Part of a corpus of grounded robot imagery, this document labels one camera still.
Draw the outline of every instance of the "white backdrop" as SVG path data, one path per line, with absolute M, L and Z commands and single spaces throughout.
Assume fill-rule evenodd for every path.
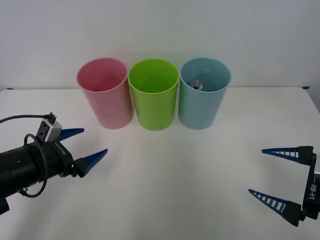
M 208 56 L 232 86 L 311 86 L 320 105 L 319 11 L 319 0 L 2 0 L 0 89 L 75 88 L 104 56 L 128 68 Z

